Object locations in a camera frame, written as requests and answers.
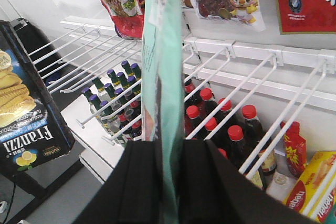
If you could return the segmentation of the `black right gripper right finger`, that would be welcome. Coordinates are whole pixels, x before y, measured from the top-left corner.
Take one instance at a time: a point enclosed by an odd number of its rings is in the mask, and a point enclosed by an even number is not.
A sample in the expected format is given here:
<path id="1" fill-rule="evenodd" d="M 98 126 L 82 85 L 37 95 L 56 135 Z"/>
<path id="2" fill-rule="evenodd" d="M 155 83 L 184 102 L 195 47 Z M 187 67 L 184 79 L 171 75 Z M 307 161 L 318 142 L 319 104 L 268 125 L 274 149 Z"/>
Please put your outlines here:
<path id="1" fill-rule="evenodd" d="M 212 141 L 185 140 L 180 223 L 313 223 L 247 180 Z"/>

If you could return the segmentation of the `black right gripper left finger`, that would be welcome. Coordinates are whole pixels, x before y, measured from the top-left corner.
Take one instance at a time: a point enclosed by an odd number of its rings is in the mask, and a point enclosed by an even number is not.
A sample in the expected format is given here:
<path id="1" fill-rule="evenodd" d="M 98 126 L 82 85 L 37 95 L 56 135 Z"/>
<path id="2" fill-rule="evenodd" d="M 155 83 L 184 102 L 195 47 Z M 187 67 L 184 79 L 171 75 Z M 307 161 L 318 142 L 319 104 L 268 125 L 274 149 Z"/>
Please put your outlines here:
<path id="1" fill-rule="evenodd" d="M 74 223 L 161 223 L 154 142 L 127 143 L 115 169 Z"/>

